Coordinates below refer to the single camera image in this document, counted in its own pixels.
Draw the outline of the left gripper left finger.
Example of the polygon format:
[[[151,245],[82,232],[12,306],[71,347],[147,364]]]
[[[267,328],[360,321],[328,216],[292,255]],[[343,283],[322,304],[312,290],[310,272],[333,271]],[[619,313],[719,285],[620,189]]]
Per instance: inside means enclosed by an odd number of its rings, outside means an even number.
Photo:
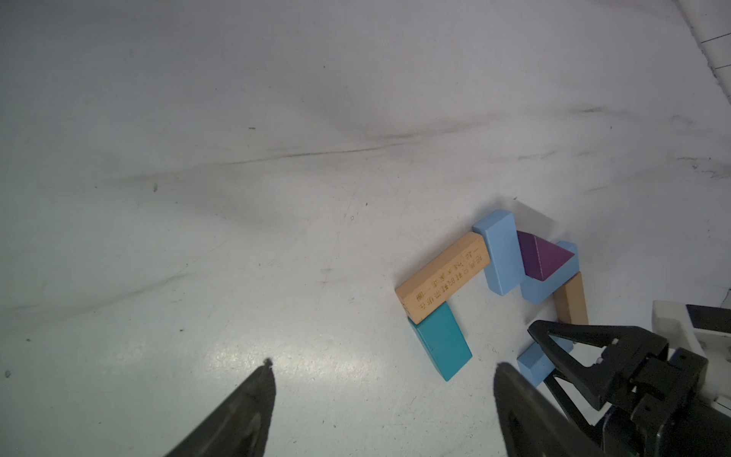
[[[167,457],[262,456],[275,397],[272,360],[268,358]]]

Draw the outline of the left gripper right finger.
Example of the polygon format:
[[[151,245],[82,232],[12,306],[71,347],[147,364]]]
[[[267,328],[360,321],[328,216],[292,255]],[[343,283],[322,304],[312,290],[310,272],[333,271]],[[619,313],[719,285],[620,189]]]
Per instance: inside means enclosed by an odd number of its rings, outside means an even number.
[[[509,457],[590,457],[603,454],[512,365],[497,365],[493,394]]]

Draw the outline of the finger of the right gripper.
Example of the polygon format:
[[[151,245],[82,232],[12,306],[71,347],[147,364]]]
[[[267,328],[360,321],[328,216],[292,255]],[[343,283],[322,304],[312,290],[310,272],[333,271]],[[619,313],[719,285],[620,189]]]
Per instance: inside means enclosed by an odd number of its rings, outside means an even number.
[[[594,409],[634,408],[634,381],[647,360],[668,356],[667,340],[641,327],[537,320],[528,333]]]
[[[544,384],[553,395],[555,400],[558,402],[561,410],[565,416],[573,423],[584,435],[590,440],[600,439],[600,423],[596,425],[589,424],[586,421],[586,417],[580,412],[580,409],[576,407],[574,402],[570,399],[567,392],[561,387],[558,380],[567,380],[567,377],[563,373],[550,373]]]

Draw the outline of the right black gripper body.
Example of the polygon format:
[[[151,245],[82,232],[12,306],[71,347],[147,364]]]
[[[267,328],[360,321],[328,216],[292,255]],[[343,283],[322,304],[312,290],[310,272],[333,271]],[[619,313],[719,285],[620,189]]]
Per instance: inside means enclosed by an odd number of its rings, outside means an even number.
[[[730,417],[700,396],[708,361],[680,348],[651,358],[633,379],[628,412],[613,407],[603,424],[607,456],[728,456]]]

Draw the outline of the light blue block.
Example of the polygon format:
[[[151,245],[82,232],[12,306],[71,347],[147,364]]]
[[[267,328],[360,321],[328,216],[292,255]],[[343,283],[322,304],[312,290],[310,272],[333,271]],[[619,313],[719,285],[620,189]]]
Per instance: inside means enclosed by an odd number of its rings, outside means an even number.
[[[489,289],[507,295],[527,277],[513,213],[497,209],[474,224],[472,230],[484,238],[487,246],[490,264],[485,268],[485,277]]]
[[[519,372],[533,386],[538,387],[555,369],[542,347],[534,342],[517,358]]]
[[[546,280],[540,281],[527,277],[521,283],[523,299],[533,305],[540,305],[546,301],[555,291],[580,272],[579,250],[577,245],[567,241],[560,241],[558,246],[572,252],[573,256]]]

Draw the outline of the natural wood block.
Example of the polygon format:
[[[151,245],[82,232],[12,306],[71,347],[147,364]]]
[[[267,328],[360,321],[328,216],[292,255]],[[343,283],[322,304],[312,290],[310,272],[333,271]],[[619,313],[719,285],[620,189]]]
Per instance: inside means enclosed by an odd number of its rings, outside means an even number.
[[[586,295],[582,272],[578,272],[567,283],[553,293],[558,320],[572,325],[588,325]]]
[[[410,321],[419,325],[490,263],[483,236],[469,232],[401,283],[395,292]]]

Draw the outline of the teal block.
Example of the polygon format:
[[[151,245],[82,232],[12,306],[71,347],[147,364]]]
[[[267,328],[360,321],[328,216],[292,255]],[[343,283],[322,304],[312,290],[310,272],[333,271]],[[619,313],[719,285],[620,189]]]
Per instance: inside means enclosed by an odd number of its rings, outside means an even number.
[[[450,381],[472,358],[472,352],[449,303],[419,324],[409,321],[439,375]]]

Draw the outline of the purple triangular block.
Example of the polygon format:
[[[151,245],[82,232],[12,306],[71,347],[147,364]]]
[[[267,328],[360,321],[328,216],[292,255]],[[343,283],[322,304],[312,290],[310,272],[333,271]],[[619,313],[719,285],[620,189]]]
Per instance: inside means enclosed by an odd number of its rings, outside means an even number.
[[[528,232],[517,232],[525,274],[535,280],[546,281],[575,254]]]

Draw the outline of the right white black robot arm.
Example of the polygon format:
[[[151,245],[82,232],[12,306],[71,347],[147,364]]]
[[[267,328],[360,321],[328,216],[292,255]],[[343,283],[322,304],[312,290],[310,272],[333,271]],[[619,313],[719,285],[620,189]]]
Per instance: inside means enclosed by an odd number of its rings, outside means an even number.
[[[730,311],[656,301],[652,328],[536,321],[520,373],[607,456],[730,453]]]

